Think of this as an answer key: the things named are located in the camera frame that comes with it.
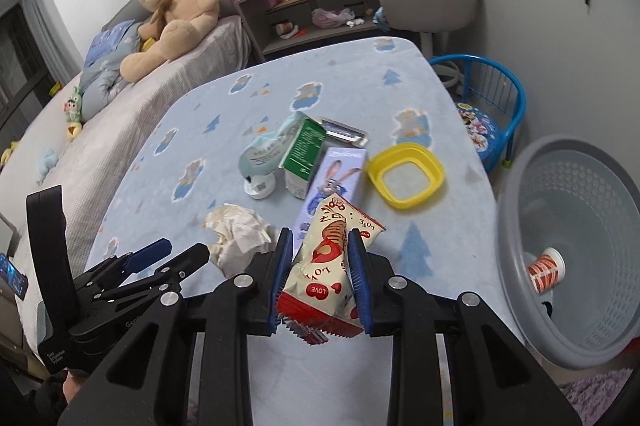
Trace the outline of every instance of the white tissue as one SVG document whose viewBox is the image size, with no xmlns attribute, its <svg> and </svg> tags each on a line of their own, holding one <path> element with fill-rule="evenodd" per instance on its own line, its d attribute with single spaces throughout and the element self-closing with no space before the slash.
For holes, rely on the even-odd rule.
<svg viewBox="0 0 640 426">
<path fill-rule="evenodd" d="M 206 216 L 205 226 L 218 236 L 217 243 L 207 246 L 211 263 L 227 278 L 243 272 L 257 252 L 271 249 L 271 226 L 251 209 L 225 203 Z"/>
</svg>

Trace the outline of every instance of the snack bag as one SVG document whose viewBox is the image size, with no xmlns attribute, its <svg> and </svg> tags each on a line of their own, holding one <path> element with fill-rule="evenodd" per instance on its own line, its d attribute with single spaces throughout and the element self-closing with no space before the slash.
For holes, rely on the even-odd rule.
<svg viewBox="0 0 640 426">
<path fill-rule="evenodd" d="M 352 338 L 362 332 L 351 282 L 347 276 L 347 233 L 360 229 L 367 247 L 381 224 L 334 194 L 318 206 L 276 310 L 284 323 L 311 345 L 325 343 L 324 330 Z"/>
</svg>

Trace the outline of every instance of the rabbit ear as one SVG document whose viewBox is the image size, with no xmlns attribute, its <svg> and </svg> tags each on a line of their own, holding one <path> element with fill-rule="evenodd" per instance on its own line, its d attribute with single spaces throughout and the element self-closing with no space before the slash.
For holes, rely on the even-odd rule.
<svg viewBox="0 0 640 426">
<path fill-rule="evenodd" d="M 351 175 L 354 175 L 355 173 L 358 173 L 358 171 L 360 171 L 360 168 L 351 168 L 349 171 L 347 171 L 343 176 L 340 177 L 340 180 L 338 182 L 343 182 L 346 179 L 348 179 Z"/>
<path fill-rule="evenodd" d="M 340 171 L 340 167 L 342 166 L 342 161 L 335 161 L 331 164 L 328 170 L 326 170 L 326 175 L 324 176 L 326 179 L 332 179 L 334 176 Z"/>
</svg>

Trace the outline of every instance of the smartphone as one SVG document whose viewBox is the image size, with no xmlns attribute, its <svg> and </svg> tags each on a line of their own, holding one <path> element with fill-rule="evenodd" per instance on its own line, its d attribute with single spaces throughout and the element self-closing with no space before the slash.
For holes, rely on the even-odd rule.
<svg viewBox="0 0 640 426">
<path fill-rule="evenodd" d="M 6 257 L 6 255 L 0 252 L 0 278 L 2 278 L 15 295 L 24 300 L 24 295 L 27 294 L 27 287 L 29 286 L 29 280 L 24 274 L 20 274 L 14 264 Z"/>
</svg>

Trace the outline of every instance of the gray plastic basket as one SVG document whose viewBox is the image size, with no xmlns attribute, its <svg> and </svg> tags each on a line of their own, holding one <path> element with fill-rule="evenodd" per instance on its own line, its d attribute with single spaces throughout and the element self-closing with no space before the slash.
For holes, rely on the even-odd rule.
<svg viewBox="0 0 640 426">
<path fill-rule="evenodd" d="M 640 321 L 640 192 L 612 157 L 566 136 L 528 146 L 498 199 L 498 265 L 531 345 L 566 368 L 615 357 Z M 564 280 L 539 295 L 526 265 L 558 249 Z M 551 318 L 542 301 L 553 305 Z"/>
</svg>

